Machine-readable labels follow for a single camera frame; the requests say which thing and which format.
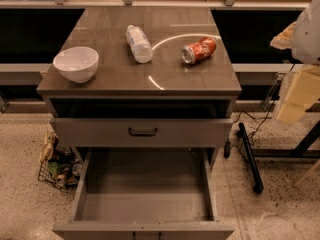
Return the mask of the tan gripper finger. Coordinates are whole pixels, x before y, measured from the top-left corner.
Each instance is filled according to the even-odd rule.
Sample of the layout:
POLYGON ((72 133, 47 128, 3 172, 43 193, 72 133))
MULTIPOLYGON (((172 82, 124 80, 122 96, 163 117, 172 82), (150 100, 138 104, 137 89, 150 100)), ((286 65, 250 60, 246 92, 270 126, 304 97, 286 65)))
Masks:
POLYGON ((270 46, 279 50, 290 49, 295 25, 295 22, 291 23, 281 33, 276 35, 271 40, 270 46))
POLYGON ((275 119, 283 124, 294 124, 319 99, 320 67, 304 65, 297 72, 289 72, 283 79, 275 119))

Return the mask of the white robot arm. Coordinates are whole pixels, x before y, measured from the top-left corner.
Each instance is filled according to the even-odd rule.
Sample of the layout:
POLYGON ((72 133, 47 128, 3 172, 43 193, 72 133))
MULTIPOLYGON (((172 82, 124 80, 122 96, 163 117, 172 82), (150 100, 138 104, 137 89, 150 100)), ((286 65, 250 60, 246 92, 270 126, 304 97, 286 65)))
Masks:
POLYGON ((283 83, 276 109, 277 121, 294 124, 320 99, 320 0, 312 0, 295 22, 271 40, 270 46, 290 49, 292 57, 303 63, 283 83))

